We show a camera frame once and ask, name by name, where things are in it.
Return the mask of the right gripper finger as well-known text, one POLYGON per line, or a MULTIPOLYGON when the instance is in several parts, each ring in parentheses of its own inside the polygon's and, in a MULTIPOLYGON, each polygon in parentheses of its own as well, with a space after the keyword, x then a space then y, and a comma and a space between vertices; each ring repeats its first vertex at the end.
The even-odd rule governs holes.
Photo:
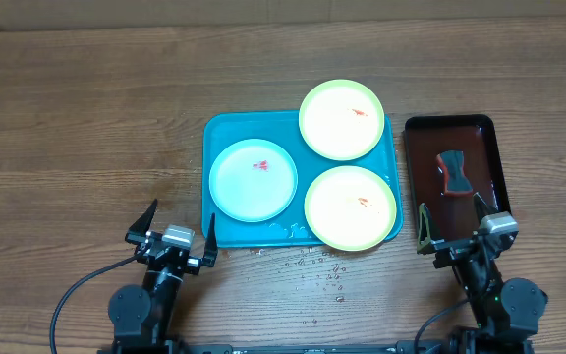
POLYGON ((477 219, 484 219, 485 217, 498 213, 498 209, 489 205, 481 196, 480 193, 473 194, 474 209, 477 219))
POLYGON ((417 253, 422 255, 436 253, 444 239, 441 237, 439 228, 425 203, 419 205, 418 213, 417 253))

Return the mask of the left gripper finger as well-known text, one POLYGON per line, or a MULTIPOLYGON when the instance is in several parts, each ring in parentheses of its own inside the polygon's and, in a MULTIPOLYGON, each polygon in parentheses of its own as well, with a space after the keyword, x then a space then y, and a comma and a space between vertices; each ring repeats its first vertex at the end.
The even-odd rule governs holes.
POLYGON ((158 205, 158 199, 154 199, 147 210, 129 227, 128 232, 135 235, 145 235, 151 226, 158 205))
POLYGON ((213 213, 209 221, 208 232, 204 245, 204 253, 201 261, 201 264, 206 267, 214 267, 218 256, 218 245, 215 234, 215 221, 216 217, 213 213))

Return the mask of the red and grey sponge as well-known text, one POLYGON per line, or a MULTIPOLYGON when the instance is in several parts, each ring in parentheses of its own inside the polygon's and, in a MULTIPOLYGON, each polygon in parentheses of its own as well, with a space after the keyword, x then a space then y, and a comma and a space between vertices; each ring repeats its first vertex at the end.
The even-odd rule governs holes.
POLYGON ((445 196, 467 196, 473 187, 464 172, 464 153, 461 150, 447 150, 436 157, 436 164, 443 178, 445 196))

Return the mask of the light blue plate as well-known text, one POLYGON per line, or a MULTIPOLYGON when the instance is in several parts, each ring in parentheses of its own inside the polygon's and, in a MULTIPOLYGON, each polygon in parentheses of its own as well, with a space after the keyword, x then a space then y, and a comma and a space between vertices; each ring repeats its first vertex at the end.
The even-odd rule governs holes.
POLYGON ((298 172, 291 155, 280 145, 246 139, 223 149, 208 177, 216 206, 231 218, 256 223, 273 218, 293 200, 298 172))

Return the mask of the yellow-green plate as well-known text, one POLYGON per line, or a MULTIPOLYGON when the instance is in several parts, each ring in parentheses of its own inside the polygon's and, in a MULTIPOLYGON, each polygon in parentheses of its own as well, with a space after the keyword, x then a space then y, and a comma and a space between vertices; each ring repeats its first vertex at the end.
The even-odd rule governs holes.
POLYGON ((385 128, 382 104, 361 83, 337 79, 312 88, 299 110, 299 129, 317 154, 336 161, 368 154, 385 128))
POLYGON ((377 174, 344 165, 315 178, 305 196, 304 213, 311 232, 324 244, 357 252, 376 246, 390 234, 397 203, 377 174))

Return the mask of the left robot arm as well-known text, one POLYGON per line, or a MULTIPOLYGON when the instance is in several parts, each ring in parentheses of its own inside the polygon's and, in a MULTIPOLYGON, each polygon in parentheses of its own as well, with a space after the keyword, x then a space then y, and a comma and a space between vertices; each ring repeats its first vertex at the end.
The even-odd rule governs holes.
POLYGON ((184 276, 213 267, 218 255, 215 218, 209 221, 203 255, 191 255, 195 232, 170 225, 159 233, 150 229, 157 209, 152 202, 128 229, 125 241, 136 246, 134 260, 146 266, 142 284, 118 289, 108 304, 114 326, 112 353, 189 353, 184 339, 169 332, 184 276))

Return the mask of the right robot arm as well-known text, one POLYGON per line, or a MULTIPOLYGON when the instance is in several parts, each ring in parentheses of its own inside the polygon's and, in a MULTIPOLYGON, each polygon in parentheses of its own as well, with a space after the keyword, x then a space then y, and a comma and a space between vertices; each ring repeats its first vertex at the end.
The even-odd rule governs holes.
POLYGON ((465 298, 428 319, 418 330, 414 353, 532 353, 530 337, 548 303, 547 294, 525 278, 503 280, 495 258, 508 250, 518 234, 511 213, 488 205, 473 194, 480 226, 469 239, 446 241, 425 204, 419 205, 419 254, 434 254, 436 268, 451 267, 465 298), (422 342, 425 330, 440 318, 469 305, 477 325, 455 327, 444 341, 422 342))

